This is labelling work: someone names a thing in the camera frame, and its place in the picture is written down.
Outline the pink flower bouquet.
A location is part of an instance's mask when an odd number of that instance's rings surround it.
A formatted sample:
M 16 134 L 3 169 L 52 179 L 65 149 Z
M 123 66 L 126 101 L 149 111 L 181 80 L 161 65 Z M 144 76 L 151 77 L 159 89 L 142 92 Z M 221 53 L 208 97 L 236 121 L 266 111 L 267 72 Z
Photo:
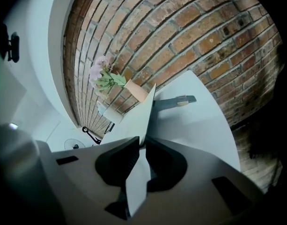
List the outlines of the pink flower bouquet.
M 113 86 L 124 87 L 126 78 L 113 72 L 113 66 L 105 56 L 98 57 L 89 69 L 90 85 L 94 93 L 103 100 L 108 98 L 108 91 Z

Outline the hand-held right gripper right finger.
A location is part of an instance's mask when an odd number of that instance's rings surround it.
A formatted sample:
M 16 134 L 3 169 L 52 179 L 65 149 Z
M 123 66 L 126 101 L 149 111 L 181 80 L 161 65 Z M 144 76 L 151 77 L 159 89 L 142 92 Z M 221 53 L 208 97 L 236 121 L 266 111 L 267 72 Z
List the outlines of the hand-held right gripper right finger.
M 150 137 L 146 149 L 156 177 L 134 225 L 219 225 L 263 198 L 250 179 L 209 152 Z

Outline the notebook with dark cover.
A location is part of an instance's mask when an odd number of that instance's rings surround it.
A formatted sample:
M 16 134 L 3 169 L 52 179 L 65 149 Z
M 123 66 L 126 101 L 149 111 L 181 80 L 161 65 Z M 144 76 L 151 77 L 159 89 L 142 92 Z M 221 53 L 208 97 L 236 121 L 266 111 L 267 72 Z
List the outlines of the notebook with dark cover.
M 138 159 L 132 162 L 131 171 L 123 179 L 123 197 L 126 199 L 126 214 L 128 218 L 132 217 L 145 201 L 147 197 L 147 183 L 151 180 L 153 173 L 146 159 L 146 149 L 144 148 L 144 140 L 152 110 L 155 108 L 161 111 L 196 102 L 196 98 L 193 95 L 183 95 L 161 100 L 156 102 L 156 106 L 154 106 L 154 96 L 155 87 L 152 88 L 144 102 L 126 113 L 121 122 L 115 124 L 113 130 L 108 132 L 101 142 L 104 145 L 126 138 L 139 137 L 138 151 L 136 152 Z

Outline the peach vase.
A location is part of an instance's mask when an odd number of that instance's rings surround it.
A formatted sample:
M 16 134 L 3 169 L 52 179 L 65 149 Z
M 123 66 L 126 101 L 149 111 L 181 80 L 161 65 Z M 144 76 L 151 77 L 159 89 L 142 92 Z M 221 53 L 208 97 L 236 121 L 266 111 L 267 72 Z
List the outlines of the peach vase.
M 131 79 L 124 85 L 124 88 L 129 90 L 129 92 L 141 103 L 144 102 L 148 96 L 148 93 Z

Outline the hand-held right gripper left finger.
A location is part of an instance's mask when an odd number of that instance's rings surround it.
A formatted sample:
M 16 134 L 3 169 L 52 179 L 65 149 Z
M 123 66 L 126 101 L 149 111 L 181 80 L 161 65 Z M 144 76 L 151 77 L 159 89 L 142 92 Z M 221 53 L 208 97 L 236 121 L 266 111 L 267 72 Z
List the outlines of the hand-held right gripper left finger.
M 131 225 L 126 181 L 139 158 L 139 137 L 51 152 L 37 141 L 41 174 L 68 225 Z

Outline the black picture frame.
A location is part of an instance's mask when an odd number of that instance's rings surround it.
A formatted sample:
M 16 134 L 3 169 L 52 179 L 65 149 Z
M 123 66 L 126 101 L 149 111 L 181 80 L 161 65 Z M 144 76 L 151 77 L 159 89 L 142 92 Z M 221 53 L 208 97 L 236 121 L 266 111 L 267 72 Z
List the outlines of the black picture frame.
M 114 126 L 115 126 L 115 124 L 111 122 L 111 123 L 107 126 L 106 130 L 104 131 L 104 134 L 107 134 L 107 133 L 111 132 L 112 129 L 114 128 Z

